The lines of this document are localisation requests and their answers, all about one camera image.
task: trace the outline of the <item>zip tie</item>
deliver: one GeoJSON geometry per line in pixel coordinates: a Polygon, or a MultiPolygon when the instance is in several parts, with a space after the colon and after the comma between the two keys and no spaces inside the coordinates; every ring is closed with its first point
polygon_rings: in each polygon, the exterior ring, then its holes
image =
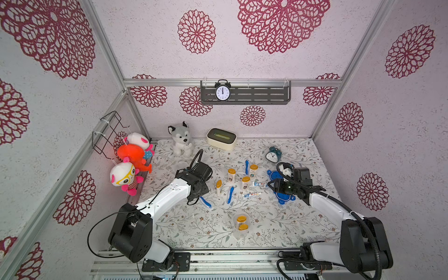
{"type": "Polygon", "coordinates": [[[103,135],[103,136],[104,136],[104,138],[106,138],[106,135],[102,134],[102,133],[101,133],[101,132],[99,132],[99,131],[94,131],[94,133],[99,133],[99,134],[103,135]]]}

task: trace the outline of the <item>teal alarm clock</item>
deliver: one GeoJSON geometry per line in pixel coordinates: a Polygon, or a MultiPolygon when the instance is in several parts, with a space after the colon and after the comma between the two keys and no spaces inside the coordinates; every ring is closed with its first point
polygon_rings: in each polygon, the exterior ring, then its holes
{"type": "Polygon", "coordinates": [[[266,154],[266,159],[273,162],[273,163],[277,163],[280,161],[281,159],[281,151],[278,147],[272,146],[269,148],[269,152],[266,154]]]}

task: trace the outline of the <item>plush toy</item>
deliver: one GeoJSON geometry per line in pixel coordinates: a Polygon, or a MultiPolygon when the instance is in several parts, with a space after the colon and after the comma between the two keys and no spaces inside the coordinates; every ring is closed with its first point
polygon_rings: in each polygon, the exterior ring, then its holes
{"type": "Polygon", "coordinates": [[[168,132],[174,140],[172,152],[175,156],[180,156],[184,150],[184,157],[190,157],[193,153],[193,140],[191,139],[190,130],[185,122],[179,125],[168,127],[168,132]]]}
{"type": "Polygon", "coordinates": [[[131,196],[137,194],[137,184],[143,182],[143,177],[136,176],[138,168],[125,159],[122,163],[112,168],[110,180],[114,186],[121,186],[121,190],[131,196]]]}
{"type": "Polygon", "coordinates": [[[152,150],[154,146],[149,143],[148,138],[140,133],[134,132],[129,134],[126,136],[125,142],[127,144],[134,144],[142,148],[145,151],[145,155],[143,156],[144,159],[149,159],[154,154],[154,151],[152,150]]]}
{"type": "Polygon", "coordinates": [[[149,173],[152,172],[151,164],[149,166],[145,166],[146,159],[143,158],[145,151],[139,146],[134,144],[121,145],[117,149],[116,154],[123,160],[123,162],[131,162],[140,171],[149,171],[149,173]]]}

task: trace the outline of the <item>black cable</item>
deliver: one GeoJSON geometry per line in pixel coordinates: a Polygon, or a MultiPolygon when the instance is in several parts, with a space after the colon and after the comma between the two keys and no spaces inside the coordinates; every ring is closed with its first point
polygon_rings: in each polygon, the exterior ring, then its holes
{"type": "Polygon", "coordinates": [[[105,219],[109,218],[110,216],[115,215],[115,214],[128,214],[128,213],[132,213],[132,212],[133,212],[133,211],[115,212],[115,213],[112,213],[112,214],[110,214],[110,215],[108,215],[108,216],[102,218],[101,220],[99,220],[98,223],[94,224],[94,226],[90,229],[89,233],[87,234],[87,247],[89,247],[90,252],[92,252],[92,254],[94,254],[95,256],[100,257],[100,258],[119,258],[119,257],[124,257],[124,255],[113,256],[113,257],[104,257],[104,256],[100,256],[100,255],[98,255],[97,253],[95,253],[95,252],[92,250],[92,248],[90,248],[89,237],[90,237],[90,233],[92,232],[92,230],[93,230],[99,223],[101,223],[101,222],[104,221],[105,219]]]}
{"type": "Polygon", "coordinates": [[[299,259],[293,259],[293,258],[281,258],[277,260],[277,269],[280,271],[280,273],[287,279],[292,280],[286,273],[283,272],[283,270],[280,267],[280,263],[284,262],[293,262],[293,263],[309,263],[309,264],[318,264],[322,268],[323,265],[336,265],[340,267],[345,267],[341,264],[337,263],[331,263],[331,262],[321,262],[321,261],[305,261],[305,260],[299,260],[299,259]]]}
{"type": "Polygon", "coordinates": [[[314,187],[310,187],[310,186],[305,186],[302,185],[301,183],[294,181],[290,176],[288,175],[284,175],[281,171],[280,171],[280,165],[287,165],[287,166],[291,166],[291,164],[285,163],[285,162],[279,162],[277,163],[276,169],[277,172],[286,180],[299,185],[302,188],[305,189],[309,189],[312,190],[313,192],[320,194],[334,202],[336,202],[338,205],[340,205],[342,208],[344,208],[350,215],[352,215],[356,221],[360,224],[361,228],[364,230],[365,234],[367,235],[367,239],[370,242],[370,245],[372,246],[373,252],[375,254],[375,275],[373,277],[369,277],[368,275],[366,275],[364,272],[360,272],[359,274],[361,274],[362,277],[364,277],[367,280],[380,280],[381,278],[381,272],[382,272],[382,265],[381,265],[381,259],[379,258],[379,248],[378,248],[378,244],[376,244],[375,241],[375,237],[373,236],[373,233],[370,231],[370,228],[367,226],[367,224],[364,222],[363,219],[361,219],[361,217],[359,217],[352,209],[350,209],[350,207],[348,207],[347,205],[345,205],[344,203],[342,203],[340,200],[332,197],[331,195],[328,195],[324,192],[321,192],[320,190],[314,188],[314,187]]]}
{"type": "Polygon", "coordinates": [[[188,206],[192,206],[192,205],[198,203],[198,201],[199,201],[199,197],[198,197],[198,199],[196,199],[196,201],[195,201],[193,204],[188,204],[188,201],[187,201],[187,205],[188,205],[188,206]]]}
{"type": "Polygon", "coordinates": [[[138,275],[140,275],[140,278],[141,278],[142,280],[144,280],[142,274],[140,273],[140,268],[138,268],[138,262],[136,262],[135,264],[137,265],[138,275]]]}
{"type": "MultiPolygon", "coordinates": [[[[163,188],[161,188],[161,189],[155,194],[154,198],[151,200],[151,202],[149,202],[149,204],[151,204],[151,203],[154,201],[154,199],[160,194],[160,192],[161,192],[166,186],[164,186],[163,188]]],[[[141,209],[135,209],[134,211],[114,212],[114,213],[112,213],[112,214],[110,214],[110,215],[108,215],[108,216],[102,218],[101,220],[99,220],[98,223],[96,223],[96,224],[93,225],[93,227],[90,229],[89,233],[87,234],[87,247],[89,247],[90,252],[91,252],[92,254],[94,254],[95,256],[100,257],[100,258],[120,258],[120,257],[124,257],[124,255],[113,256],[113,257],[104,257],[104,256],[100,256],[100,255],[98,255],[97,253],[95,253],[95,252],[92,250],[92,248],[90,247],[90,243],[89,243],[90,234],[92,233],[92,230],[93,230],[99,223],[101,223],[102,221],[104,221],[105,219],[109,218],[109,217],[112,216],[112,215],[115,215],[115,214],[130,214],[130,213],[133,213],[133,212],[141,211],[141,210],[143,210],[143,209],[145,209],[145,208],[146,208],[146,206],[143,207],[143,208],[141,208],[141,209]]]]}

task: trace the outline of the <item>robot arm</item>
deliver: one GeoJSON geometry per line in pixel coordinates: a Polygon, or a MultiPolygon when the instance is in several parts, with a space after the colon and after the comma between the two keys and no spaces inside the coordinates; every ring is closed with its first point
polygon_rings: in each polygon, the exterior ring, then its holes
{"type": "Polygon", "coordinates": [[[161,215],[183,199],[197,201],[209,192],[206,181],[212,170],[201,162],[202,153],[201,149],[190,166],[177,171],[176,178],[154,197],[135,206],[123,205],[109,234],[109,244],[133,263],[146,258],[161,263],[164,268],[171,267],[174,250],[153,240],[152,228],[161,215]]]}
{"type": "MultiPolygon", "coordinates": [[[[278,163],[279,173],[281,165],[292,167],[291,164],[278,163]]],[[[343,264],[349,271],[361,273],[364,277],[362,272],[391,268],[392,255],[381,221],[351,211],[339,200],[323,193],[325,189],[321,186],[313,186],[307,168],[292,168],[292,178],[283,174],[286,181],[275,179],[268,186],[278,193],[296,195],[309,206],[321,211],[331,222],[340,225],[341,229],[340,243],[303,243],[298,260],[303,260],[304,263],[320,261],[343,264]]],[[[375,279],[379,277],[380,273],[375,274],[375,279]]]]}

